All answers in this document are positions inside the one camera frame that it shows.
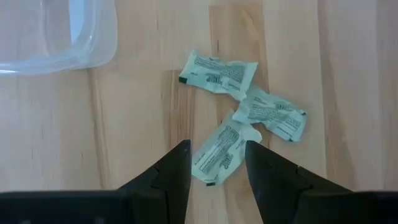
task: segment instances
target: table surface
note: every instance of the table surface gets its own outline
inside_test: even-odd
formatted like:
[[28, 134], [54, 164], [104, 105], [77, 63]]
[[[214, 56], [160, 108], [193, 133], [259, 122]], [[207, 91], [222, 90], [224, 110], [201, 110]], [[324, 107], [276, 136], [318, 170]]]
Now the table surface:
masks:
[[[258, 61], [257, 85], [308, 111], [302, 142], [255, 125], [263, 145], [353, 190], [398, 189], [397, 1], [120, 0], [116, 9], [119, 47], [107, 65], [0, 78], [0, 190], [113, 189], [183, 139], [195, 152], [238, 104], [178, 82], [191, 49]], [[9, 38], [23, 46], [17, 32]], [[193, 178], [187, 223], [260, 222], [244, 164], [220, 186]]]

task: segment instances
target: small packet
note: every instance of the small packet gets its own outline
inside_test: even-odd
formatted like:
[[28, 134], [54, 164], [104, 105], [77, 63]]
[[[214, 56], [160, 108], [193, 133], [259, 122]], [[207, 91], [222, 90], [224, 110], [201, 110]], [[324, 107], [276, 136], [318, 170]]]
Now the small packet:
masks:
[[257, 62], [225, 62], [218, 58], [202, 57], [193, 50], [179, 80], [213, 93], [228, 93], [241, 101], [246, 97], [257, 65]]
[[233, 115], [235, 121], [244, 124], [261, 122], [269, 131], [282, 139], [291, 142], [300, 141], [307, 122], [307, 112], [254, 85], [247, 94], [248, 97], [240, 102], [238, 110]]
[[260, 142], [261, 133], [250, 124], [232, 120], [230, 111], [223, 124], [192, 158], [192, 175], [207, 186], [222, 184], [244, 159], [246, 141]]

